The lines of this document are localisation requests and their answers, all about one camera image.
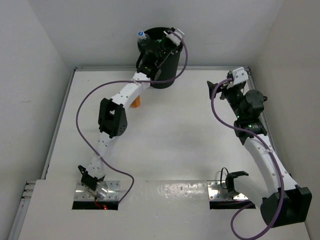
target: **black trash bin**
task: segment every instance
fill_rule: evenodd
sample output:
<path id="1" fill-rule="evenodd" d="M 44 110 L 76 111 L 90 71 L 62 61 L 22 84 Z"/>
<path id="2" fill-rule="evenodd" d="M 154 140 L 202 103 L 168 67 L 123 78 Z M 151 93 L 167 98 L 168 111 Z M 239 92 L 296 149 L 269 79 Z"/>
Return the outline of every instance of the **black trash bin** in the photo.
<path id="1" fill-rule="evenodd" d="M 144 31 L 146 34 L 149 35 L 151 40 L 159 40 L 162 39 L 164 30 L 167 30 L 168 27 L 154 27 L 151 29 L 148 29 Z M 142 52 L 141 46 L 138 44 L 139 52 Z M 182 51 L 183 47 L 180 47 L 179 50 L 173 54 L 170 55 L 165 62 L 161 65 L 160 70 L 161 74 L 157 78 L 156 81 L 165 81 L 174 78 L 177 75 L 177 69 L 179 64 L 179 58 L 180 53 Z M 155 89 L 165 89 L 170 87 L 172 84 L 174 84 L 174 81 L 163 83 L 163 84 L 151 84 L 151 86 Z"/>

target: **gray wall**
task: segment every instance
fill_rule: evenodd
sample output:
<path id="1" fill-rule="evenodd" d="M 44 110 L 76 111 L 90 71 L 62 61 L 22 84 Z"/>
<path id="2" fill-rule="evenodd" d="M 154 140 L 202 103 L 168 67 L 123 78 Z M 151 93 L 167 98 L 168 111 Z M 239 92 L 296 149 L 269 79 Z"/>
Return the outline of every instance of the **gray wall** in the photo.
<path id="1" fill-rule="evenodd" d="M 306 225 L 313 240 L 320 236 L 319 12 L 319 0 L 285 0 L 253 68 L 269 97 L 265 112 L 278 154 L 312 191 Z"/>
<path id="2" fill-rule="evenodd" d="M 133 66 L 136 34 L 158 26 L 186 33 L 190 65 L 248 65 L 282 0 L 28 0 L 69 66 Z"/>
<path id="3" fill-rule="evenodd" d="M 0 33 L 0 240 L 5 240 L 26 181 L 41 176 L 71 71 L 27 0 L 0 1 Z"/>

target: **metal plate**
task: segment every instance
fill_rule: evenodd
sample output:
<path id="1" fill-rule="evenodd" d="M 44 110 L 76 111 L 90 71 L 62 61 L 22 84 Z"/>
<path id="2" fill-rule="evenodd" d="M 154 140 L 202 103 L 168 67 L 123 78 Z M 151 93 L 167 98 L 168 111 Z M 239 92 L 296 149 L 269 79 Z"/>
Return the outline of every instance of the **metal plate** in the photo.
<path id="1" fill-rule="evenodd" d="M 97 202 L 116 202 L 119 201 L 120 181 L 104 181 L 107 185 L 107 194 L 104 198 L 98 198 Z M 74 201 L 92 202 L 95 200 L 95 194 L 78 181 L 74 192 Z"/>
<path id="2" fill-rule="evenodd" d="M 225 188 L 225 181 L 221 181 L 222 186 Z M 227 202 L 227 201 L 247 201 L 248 198 L 242 193 L 234 194 L 223 189 L 219 180 L 207 181 L 209 201 L 210 202 Z"/>

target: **plastic bottle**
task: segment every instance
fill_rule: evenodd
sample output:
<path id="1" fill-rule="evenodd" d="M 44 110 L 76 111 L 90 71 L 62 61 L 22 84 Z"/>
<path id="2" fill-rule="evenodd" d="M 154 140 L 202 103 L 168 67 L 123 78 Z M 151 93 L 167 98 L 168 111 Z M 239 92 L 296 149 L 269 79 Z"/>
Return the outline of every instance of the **plastic bottle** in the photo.
<path id="1" fill-rule="evenodd" d="M 146 34 L 144 31 L 138 32 L 138 43 L 140 44 L 141 47 L 144 47 L 147 44 L 149 39 L 150 39 L 149 35 Z"/>

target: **purple hose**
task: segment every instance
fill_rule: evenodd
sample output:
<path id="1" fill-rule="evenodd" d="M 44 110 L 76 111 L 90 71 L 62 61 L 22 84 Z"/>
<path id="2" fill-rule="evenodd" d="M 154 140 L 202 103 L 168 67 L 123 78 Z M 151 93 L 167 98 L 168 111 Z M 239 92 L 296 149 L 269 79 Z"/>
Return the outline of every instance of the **purple hose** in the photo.
<path id="1" fill-rule="evenodd" d="M 227 124 L 226 122 L 224 122 L 216 113 L 216 110 L 215 110 L 215 105 L 214 105 L 214 100 L 215 100 L 215 96 L 217 94 L 217 90 L 225 83 L 227 82 L 230 82 L 232 81 L 231 79 L 226 79 L 226 80 L 223 80 L 222 82 L 220 82 L 217 86 L 215 86 L 213 92 L 212 92 L 212 98 L 211 98 L 211 108 L 212 108 L 212 112 L 213 112 L 213 115 L 215 116 L 215 118 L 220 122 L 222 123 L 223 125 L 225 125 L 226 127 L 230 128 L 230 129 L 234 129 L 234 130 L 237 130 L 237 131 L 241 131 L 241 132 L 244 132 L 244 133 L 247 133 L 247 134 L 250 134 L 252 136 L 254 136 L 255 138 L 259 139 L 260 142 L 263 144 L 263 146 L 265 147 L 265 149 L 267 150 L 270 150 L 269 146 L 262 140 L 261 137 L 259 137 L 257 134 L 255 134 L 254 132 L 250 131 L 250 130 L 246 130 L 246 129 L 242 129 L 242 128 L 239 128 L 239 127 L 235 127 L 235 126 L 232 126 L 232 125 L 229 125 Z M 282 178 L 282 173 L 281 173 L 281 170 L 279 168 L 279 165 L 277 163 L 277 160 L 275 158 L 275 156 L 273 155 L 272 152 L 269 152 L 270 154 L 270 157 L 272 159 L 272 162 L 274 164 L 274 167 L 276 168 L 276 171 L 278 173 L 278 176 L 279 176 L 279 180 L 280 180 L 280 200 L 279 200 L 279 204 L 278 204 L 278 207 L 274 213 L 274 216 L 271 220 L 271 222 L 268 224 L 268 226 L 266 226 L 266 228 L 260 232 L 259 234 L 257 234 L 256 236 L 253 236 L 253 237 L 249 237 L 249 238 L 244 238 L 240 235 L 238 235 L 235 231 L 235 228 L 234 228 L 234 221 L 235 221 L 235 218 L 236 216 L 244 209 L 250 207 L 252 205 L 252 203 L 249 203 L 247 205 L 245 205 L 244 207 L 240 208 L 234 215 L 233 217 L 231 218 L 231 222 L 230 222 L 230 226 L 231 226 L 231 230 L 233 232 L 233 234 L 238 238 L 238 239 L 241 239 L 241 240 L 256 240 L 260 237 L 262 237 L 264 234 L 266 234 L 266 232 L 268 232 L 272 227 L 273 225 L 275 224 L 279 214 L 280 214 L 280 211 L 281 211 L 281 208 L 282 208 L 282 205 L 283 205 L 283 202 L 284 202 L 284 197 L 285 197 L 285 184 L 284 184 L 284 180 Z"/>
<path id="2" fill-rule="evenodd" d="M 76 116 L 75 116 L 75 126 L 76 126 L 76 129 L 78 130 L 80 136 L 82 137 L 82 139 L 86 142 L 86 144 L 88 144 L 88 146 L 92 149 L 92 151 L 94 151 L 94 153 L 97 155 L 97 156 L 100 156 L 100 154 L 98 153 L 98 151 L 91 145 L 91 143 L 87 140 L 87 138 L 83 135 L 83 133 L 81 132 L 80 128 L 79 128 L 79 113 L 80 113 L 80 110 L 83 106 L 83 104 L 85 103 L 85 101 L 88 99 L 88 97 L 93 94 L 95 91 L 97 91 L 98 89 L 104 87 L 104 86 L 107 86 L 107 85 L 110 85 L 110 84 L 122 84 L 122 83 L 134 83 L 134 82 L 137 82 L 137 83 L 150 83 L 150 84 L 165 84 L 165 83 L 169 83 L 169 82 L 172 82 L 174 81 L 175 79 L 177 79 L 178 77 L 180 77 L 182 75 L 182 73 L 186 70 L 186 67 L 187 67 L 187 64 L 188 64 L 188 49 L 187 49 L 187 46 L 184 42 L 184 40 L 179 36 L 177 35 L 176 33 L 172 32 L 171 33 L 173 35 L 175 35 L 182 43 L 183 47 L 184 47 L 184 51 L 185 51 L 185 62 L 184 62 L 184 66 L 182 68 L 182 70 L 180 71 L 180 73 L 171 78 L 171 79 L 168 79 L 168 80 L 165 80 L 165 81 L 149 81 L 149 80 L 137 80 L 137 81 L 133 81 L 133 80 L 119 80 L 119 81 L 110 81 L 110 82 L 106 82 L 104 84 L 101 84 L 99 86 L 97 86 L 95 89 L 93 89 L 91 92 L 89 92 L 85 98 L 82 100 L 82 102 L 80 103 L 80 106 L 76 112 Z M 121 171 L 121 170 L 118 170 L 116 168 L 114 168 L 113 166 L 111 166 L 102 156 L 100 156 L 100 159 L 101 161 L 107 165 L 110 169 L 112 169 L 113 171 L 117 172 L 117 173 L 120 173 L 120 174 L 123 174 L 123 175 L 126 175 L 128 177 L 130 177 L 132 179 L 132 183 L 129 187 L 129 189 L 126 191 L 126 193 L 122 196 L 122 198 L 119 200 L 119 203 L 128 195 L 128 193 L 130 192 L 130 190 L 132 189 L 132 187 L 134 186 L 134 183 L 135 183 L 135 178 L 127 173 L 127 172 L 124 172 L 124 171 Z"/>

